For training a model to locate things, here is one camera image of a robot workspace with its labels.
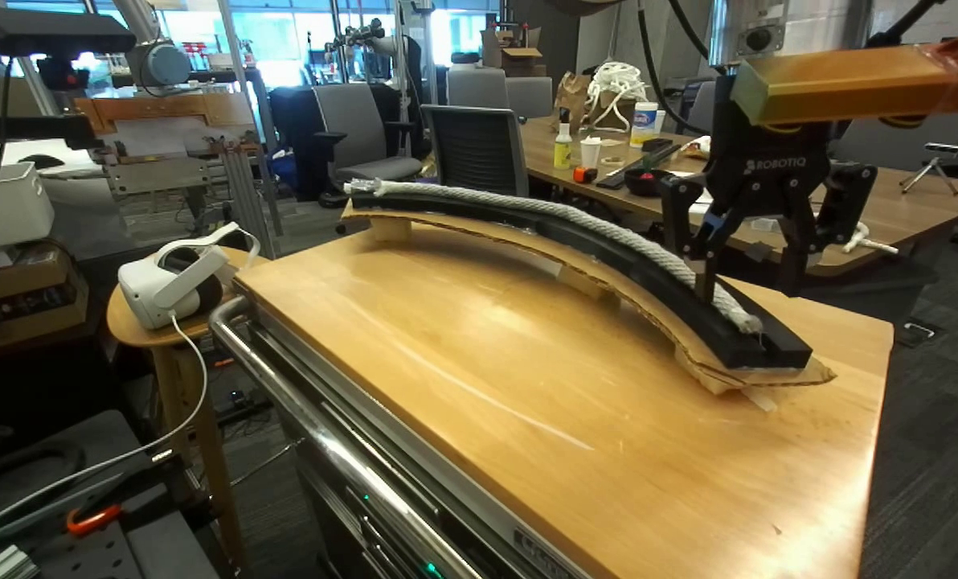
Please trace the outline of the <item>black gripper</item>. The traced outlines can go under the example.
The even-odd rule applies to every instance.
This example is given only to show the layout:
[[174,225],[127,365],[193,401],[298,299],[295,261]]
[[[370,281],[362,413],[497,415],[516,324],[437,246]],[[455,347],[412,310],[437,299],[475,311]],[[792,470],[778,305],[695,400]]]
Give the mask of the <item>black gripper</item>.
[[700,178],[670,178],[666,249],[695,259],[699,296],[715,299],[718,259],[746,218],[774,218],[785,249],[766,261],[774,282],[805,282],[806,261],[855,236],[877,172],[831,159],[831,121],[752,127],[732,99],[735,74],[715,82],[711,159]]

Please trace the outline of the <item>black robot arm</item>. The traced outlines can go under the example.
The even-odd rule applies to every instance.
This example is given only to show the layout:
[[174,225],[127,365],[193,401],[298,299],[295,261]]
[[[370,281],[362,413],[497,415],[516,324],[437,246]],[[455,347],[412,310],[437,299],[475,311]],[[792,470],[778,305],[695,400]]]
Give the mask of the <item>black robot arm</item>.
[[787,0],[720,0],[704,58],[718,71],[704,189],[711,207],[684,240],[700,303],[722,289],[715,254],[746,218],[774,218],[781,273],[813,251],[850,240],[867,201],[864,166],[835,166],[831,141],[855,118],[909,121],[958,114],[958,38],[902,45],[939,0],[916,0],[858,50],[787,53]]

